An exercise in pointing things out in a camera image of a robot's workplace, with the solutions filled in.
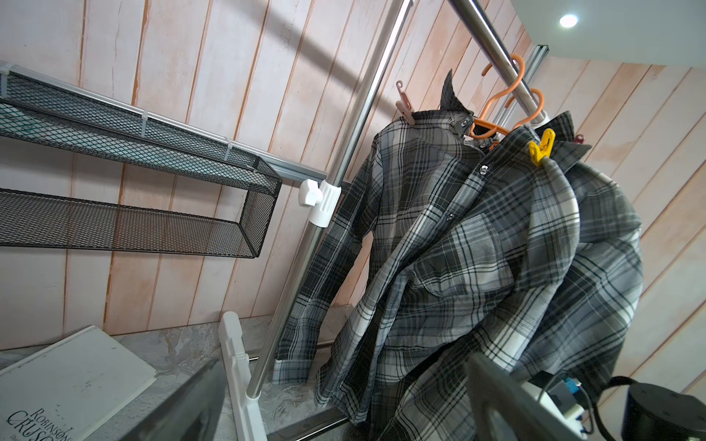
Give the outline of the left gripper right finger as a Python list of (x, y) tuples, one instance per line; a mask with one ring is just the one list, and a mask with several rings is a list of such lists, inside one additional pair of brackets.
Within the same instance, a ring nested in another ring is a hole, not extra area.
[(479, 440), (580, 439), (485, 355), (470, 355), (465, 371)]

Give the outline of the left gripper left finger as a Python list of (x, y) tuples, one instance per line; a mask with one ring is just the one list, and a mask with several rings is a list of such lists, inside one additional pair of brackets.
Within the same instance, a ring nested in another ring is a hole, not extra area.
[(224, 362), (213, 358), (121, 440), (213, 440), (225, 393)]

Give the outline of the grey plaid shirt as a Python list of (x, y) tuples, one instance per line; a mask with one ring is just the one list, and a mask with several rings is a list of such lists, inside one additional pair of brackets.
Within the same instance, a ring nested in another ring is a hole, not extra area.
[(569, 112), (544, 165), (518, 127), (469, 136), (446, 82), (441, 104), (373, 139), (312, 262), (275, 356), (276, 384), (309, 378), (327, 311), (365, 237), (370, 278), (316, 376), (314, 396), (377, 440), (470, 440), (466, 357), (514, 369), (568, 270), (578, 207), (566, 178), (583, 148)]
[(597, 399), (643, 288), (641, 220), (620, 187), (583, 162), (588, 148), (575, 143), (570, 114), (548, 127), (555, 144), (539, 164), (529, 147), (541, 133), (529, 127), (493, 152), (493, 226), (513, 282), (494, 311), (486, 353), (521, 379), (542, 370), (575, 375)]

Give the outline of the yellow clothespin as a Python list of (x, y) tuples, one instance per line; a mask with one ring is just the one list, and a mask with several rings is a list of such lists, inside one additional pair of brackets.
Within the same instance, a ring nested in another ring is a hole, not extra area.
[(541, 166), (545, 158), (549, 158), (552, 154), (553, 145), (555, 144), (556, 133), (552, 129), (547, 129), (542, 134), (542, 139), (530, 141), (528, 143), (529, 156), (535, 166)]

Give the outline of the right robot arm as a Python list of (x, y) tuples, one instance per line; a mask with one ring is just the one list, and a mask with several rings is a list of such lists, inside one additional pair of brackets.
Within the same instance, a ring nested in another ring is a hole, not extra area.
[(627, 392), (623, 440), (704, 440), (705, 404), (698, 398), (648, 383)]

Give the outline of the pink clothespin rear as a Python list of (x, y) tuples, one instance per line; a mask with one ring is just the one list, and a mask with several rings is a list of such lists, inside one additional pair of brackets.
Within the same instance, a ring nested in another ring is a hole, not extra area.
[(408, 96), (406, 95), (406, 90), (404, 90), (404, 82), (402, 80), (397, 80), (395, 86), (399, 94), (399, 99), (395, 102), (397, 111), (408, 125), (414, 126), (416, 124), (414, 109)]

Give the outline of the black mesh shelf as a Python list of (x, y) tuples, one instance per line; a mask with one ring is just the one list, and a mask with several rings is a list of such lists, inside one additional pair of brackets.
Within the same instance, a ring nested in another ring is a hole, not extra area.
[(281, 185), (229, 141), (1, 73), (4, 246), (256, 258)]

